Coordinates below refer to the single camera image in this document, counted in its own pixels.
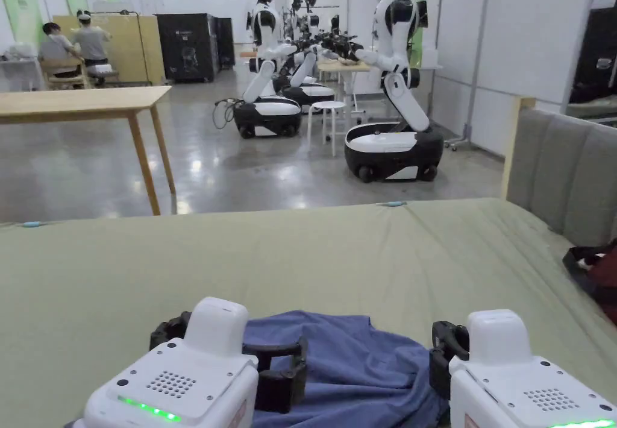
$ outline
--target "black cabinet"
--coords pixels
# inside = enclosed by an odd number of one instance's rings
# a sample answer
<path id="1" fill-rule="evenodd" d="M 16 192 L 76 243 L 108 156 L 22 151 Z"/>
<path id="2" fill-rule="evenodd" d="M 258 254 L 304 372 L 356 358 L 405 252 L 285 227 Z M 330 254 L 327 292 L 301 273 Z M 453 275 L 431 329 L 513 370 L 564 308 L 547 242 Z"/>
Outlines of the black cabinet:
<path id="1" fill-rule="evenodd" d="M 233 24 L 231 18 L 216 18 L 216 43 L 218 44 L 218 64 L 221 69 L 231 69 L 236 65 L 233 45 Z"/>
<path id="2" fill-rule="evenodd" d="M 617 93 L 617 8 L 592 10 L 576 67 L 570 102 Z"/>
<path id="3" fill-rule="evenodd" d="M 157 15 L 165 76 L 214 80 L 218 67 L 216 19 L 205 13 Z"/>

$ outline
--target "bed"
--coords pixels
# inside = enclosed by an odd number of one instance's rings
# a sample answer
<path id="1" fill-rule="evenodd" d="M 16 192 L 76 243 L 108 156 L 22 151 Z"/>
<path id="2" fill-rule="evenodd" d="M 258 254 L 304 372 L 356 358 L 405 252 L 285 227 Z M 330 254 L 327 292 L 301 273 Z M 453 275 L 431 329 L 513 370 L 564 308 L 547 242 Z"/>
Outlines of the bed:
<path id="1" fill-rule="evenodd" d="M 616 402 L 617 329 L 561 258 L 617 234 L 617 173 L 599 178 L 617 130 L 523 109 L 514 137 L 510 201 L 0 227 L 2 425 L 78 418 L 159 322 L 209 295 L 254 318 L 367 315 L 426 346 L 434 321 L 510 308 L 535 353 Z"/>

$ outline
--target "man in gray shirt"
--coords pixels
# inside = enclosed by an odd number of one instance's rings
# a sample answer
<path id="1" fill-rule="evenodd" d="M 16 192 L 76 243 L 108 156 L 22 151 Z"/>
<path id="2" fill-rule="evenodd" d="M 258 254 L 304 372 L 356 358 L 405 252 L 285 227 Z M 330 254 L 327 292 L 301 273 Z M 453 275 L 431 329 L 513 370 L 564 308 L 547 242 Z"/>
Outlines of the man in gray shirt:
<path id="1" fill-rule="evenodd" d="M 103 42 L 111 40 L 108 32 L 103 31 L 99 26 L 92 26 L 92 18 L 84 13 L 79 15 L 81 28 L 73 36 L 73 43 L 81 47 L 81 56 L 85 59 L 86 68 L 94 65 L 107 65 L 107 54 L 103 47 Z M 99 78 L 97 85 L 101 86 L 105 78 Z"/>
<path id="2" fill-rule="evenodd" d="M 60 26 L 56 23 L 45 23 L 43 25 L 45 38 L 39 51 L 40 60 L 63 61 L 71 57 L 80 58 L 80 54 L 77 53 L 69 39 L 62 36 L 60 31 Z M 81 75 L 81 68 L 58 68 L 53 71 L 53 75 L 63 78 L 75 77 Z"/>

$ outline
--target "robot wheel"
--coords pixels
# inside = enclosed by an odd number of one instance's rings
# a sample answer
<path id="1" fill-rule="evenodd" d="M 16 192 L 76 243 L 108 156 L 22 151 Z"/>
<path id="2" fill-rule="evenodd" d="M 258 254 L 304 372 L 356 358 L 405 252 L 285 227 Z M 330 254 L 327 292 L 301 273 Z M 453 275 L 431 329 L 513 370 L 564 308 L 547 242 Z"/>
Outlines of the robot wheel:
<path id="1" fill-rule="evenodd" d="M 246 125 L 240 126 L 240 128 L 238 129 L 238 132 L 240 133 L 240 137 L 242 139 L 252 139 L 253 137 L 255 137 L 255 129 L 252 127 L 248 127 Z"/>
<path id="2" fill-rule="evenodd" d="M 432 182 L 437 177 L 437 166 L 427 166 L 420 171 L 418 178 L 426 182 Z"/>
<path id="3" fill-rule="evenodd" d="M 361 166 L 360 169 L 358 169 L 358 177 L 360 177 L 360 180 L 364 183 L 372 182 L 375 177 L 374 174 L 372 168 L 368 166 Z"/>
<path id="4" fill-rule="evenodd" d="M 285 127 L 283 127 L 282 135 L 284 137 L 295 137 L 296 135 L 298 135 L 298 127 L 294 125 L 286 125 Z"/>

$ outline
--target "chair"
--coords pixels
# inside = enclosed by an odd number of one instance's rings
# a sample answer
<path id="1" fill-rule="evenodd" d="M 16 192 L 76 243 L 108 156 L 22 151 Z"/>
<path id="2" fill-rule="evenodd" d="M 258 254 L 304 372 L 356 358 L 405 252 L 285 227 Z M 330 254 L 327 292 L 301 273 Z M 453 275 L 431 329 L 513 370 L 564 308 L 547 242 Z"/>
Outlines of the chair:
<path id="1" fill-rule="evenodd" d="M 74 77 L 56 77 L 54 71 L 58 68 L 81 69 L 81 75 Z M 43 60 L 41 69 L 45 77 L 45 83 L 49 90 L 54 90 L 62 86 L 83 86 L 84 89 L 92 89 L 88 80 L 86 65 L 77 58 L 67 58 L 66 60 Z"/>
<path id="2" fill-rule="evenodd" d="M 328 128 L 328 111 L 331 112 L 331 133 L 330 138 L 332 142 L 332 156 L 336 156 L 336 135 L 345 134 L 345 133 L 337 133 L 336 131 L 336 110 L 344 109 L 345 103 L 342 101 L 318 101 L 317 103 L 313 103 L 308 111 L 308 148 L 310 149 L 310 139 L 311 133 L 313 130 L 313 111 L 315 110 L 323 110 L 324 111 L 324 127 L 322 129 L 322 139 L 324 145 L 326 145 L 326 129 Z"/>

